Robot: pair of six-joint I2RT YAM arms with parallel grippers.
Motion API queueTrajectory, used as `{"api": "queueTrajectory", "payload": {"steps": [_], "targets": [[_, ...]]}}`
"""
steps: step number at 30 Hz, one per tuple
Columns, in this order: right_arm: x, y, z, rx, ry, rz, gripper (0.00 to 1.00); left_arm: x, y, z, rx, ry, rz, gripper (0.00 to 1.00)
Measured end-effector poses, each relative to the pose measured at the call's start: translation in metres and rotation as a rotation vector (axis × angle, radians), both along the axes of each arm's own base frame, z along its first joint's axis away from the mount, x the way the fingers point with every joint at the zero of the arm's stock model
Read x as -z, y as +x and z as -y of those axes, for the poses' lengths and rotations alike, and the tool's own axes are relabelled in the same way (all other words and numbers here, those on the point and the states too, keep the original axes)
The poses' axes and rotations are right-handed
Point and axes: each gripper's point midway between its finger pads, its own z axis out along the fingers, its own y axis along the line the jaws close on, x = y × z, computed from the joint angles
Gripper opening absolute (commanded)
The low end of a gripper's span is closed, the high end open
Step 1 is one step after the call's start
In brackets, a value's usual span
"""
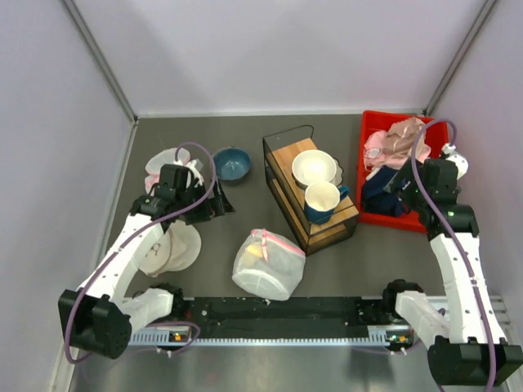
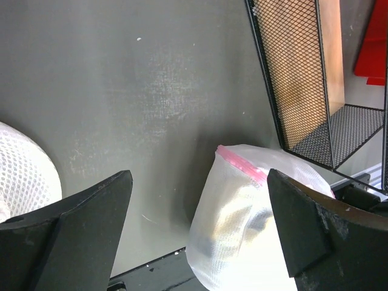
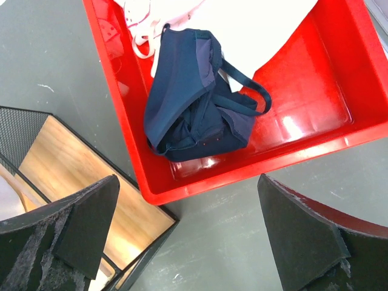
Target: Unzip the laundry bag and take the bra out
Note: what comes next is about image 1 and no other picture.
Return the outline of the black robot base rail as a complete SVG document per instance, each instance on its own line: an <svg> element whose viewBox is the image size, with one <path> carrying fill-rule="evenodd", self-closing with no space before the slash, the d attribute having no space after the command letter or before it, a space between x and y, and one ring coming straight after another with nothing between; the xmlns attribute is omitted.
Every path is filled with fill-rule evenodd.
<svg viewBox="0 0 523 392"><path fill-rule="evenodd" d="M385 313L376 298L358 296L184 297L177 292L174 313L139 331L132 346L176 350L196 346L352 346L376 352L404 352L418 342L413 329Z"/></svg>

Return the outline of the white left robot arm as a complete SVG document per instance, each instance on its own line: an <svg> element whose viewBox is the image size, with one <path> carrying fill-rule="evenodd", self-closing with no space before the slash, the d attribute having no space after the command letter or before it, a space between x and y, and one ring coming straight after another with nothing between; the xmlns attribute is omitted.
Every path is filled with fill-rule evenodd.
<svg viewBox="0 0 523 392"><path fill-rule="evenodd" d="M127 289L139 272L156 277L194 264L202 248L194 224L233 210L216 177L205 185L190 164L163 165L158 183L133 202L103 261L58 300L68 361L77 362L72 348L116 359L137 332L159 323L193 330L185 320L182 289L160 283L133 298L127 298Z"/></svg>

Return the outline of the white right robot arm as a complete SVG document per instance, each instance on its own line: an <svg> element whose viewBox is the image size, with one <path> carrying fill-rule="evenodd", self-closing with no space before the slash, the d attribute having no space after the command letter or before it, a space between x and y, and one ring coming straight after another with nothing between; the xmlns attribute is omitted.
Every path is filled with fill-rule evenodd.
<svg viewBox="0 0 523 392"><path fill-rule="evenodd" d="M437 385L491 390L522 365L522 348L499 326L481 268L479 227L472 207L457 202L467 160L445 144L438 158L405 162L385 186L417 212L443 279L447 313L441 314L416 283L396 280L383 300L383 317L405 320L427 349Z"/></svg>

